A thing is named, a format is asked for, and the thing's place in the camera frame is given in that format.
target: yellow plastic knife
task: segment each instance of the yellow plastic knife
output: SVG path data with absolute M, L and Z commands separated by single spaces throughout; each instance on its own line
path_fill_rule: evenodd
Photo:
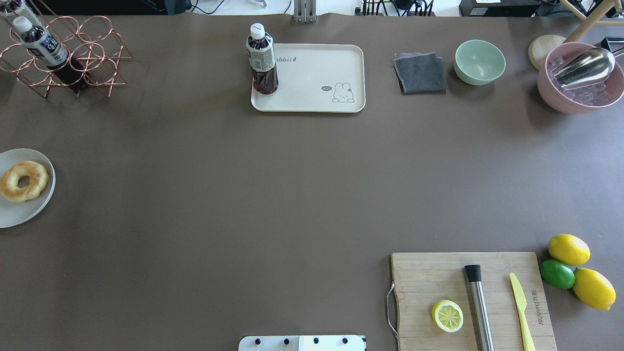
M 527 308 L 527 298 L 524 296 L 522 285 L 520 285 L 515 274 L 510 273 L 509 278 L 511 279 L 511 287 L 514 290 L 515 306 L 518 308 L 518 318 L 520 319 L 520 329 L 522 329 L 522 345 L 524 345 L 524 351 L 535 351 L 531 331 L 529 330 L 527 318 L 524 315 L 524 310 Z

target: white floor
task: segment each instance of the white floor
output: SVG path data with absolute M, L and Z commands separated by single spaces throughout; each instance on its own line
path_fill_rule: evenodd
M 222 0 L 191 0 L 194 5 L 198 1 L 197 6 L 206 11 L 212 12 Z M 288 13 L 293 14 L 293 0 L 265 0 L 266 7 L 262 2 L 255 0 L 223 0 L 221 6 L 215 11 L 215 15 L 232 15 L 232 14 L 276 14 Z M 436 16 L 459 16 L 460 0 L 431 0 L 433 3 L 433 12 Z M 362 0 L 316 0 L 316 14 L 321 15 L 327 12 L 335 12 L 341 14 L 354 14 L 355 7 L 362 7 Z M 390 16 L 397 16 L 394 6 L 390 3 L 386 4 L 386 9 Z

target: cloth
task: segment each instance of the cloth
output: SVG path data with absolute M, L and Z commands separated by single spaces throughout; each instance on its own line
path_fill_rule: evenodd
M 445 91 L 449 88 L 442 68 L 442 58 L 437 57 L 434 52 L 398 54 L 392 61 L 405 94 Z

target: white plate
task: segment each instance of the white plate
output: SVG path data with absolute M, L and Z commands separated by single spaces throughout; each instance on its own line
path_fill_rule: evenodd
M 54 167 L 50 160 L 39 151 L 14 149 L 3 152 L 0 154 L 0 177 L 13 167 L 13 165 L 22 161 L 34 161 L 42 164 L 46 168 L 50 179 L 47 181 L 46 188 L 41 192 L 39 197 L 33 200 L 27 200 L 26 202 L 17 204 L 8 201 L 4 196 L 0 195 L 0 228 L 8 228 L 22 224 L 33 218 L 47 205 L 47 202 L 50 201 L 52 193 L 54 192 L 54 186 L 56 184 Z

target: cutting board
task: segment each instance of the cutting board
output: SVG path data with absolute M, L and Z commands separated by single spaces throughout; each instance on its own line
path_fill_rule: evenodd
M 544 286 L 535 252 L 395 252 L 399 351 L 478 351 L 464 266 L 481 265 L 482 285 L 496 350 L 523 351 L 520 322 L 509 273 L 516 274 L 527 298 L 525 315 L 536 351 L 556 351 Z M 447 333 L 431 317 L 434 303 L 456 302 L 464 326 Z

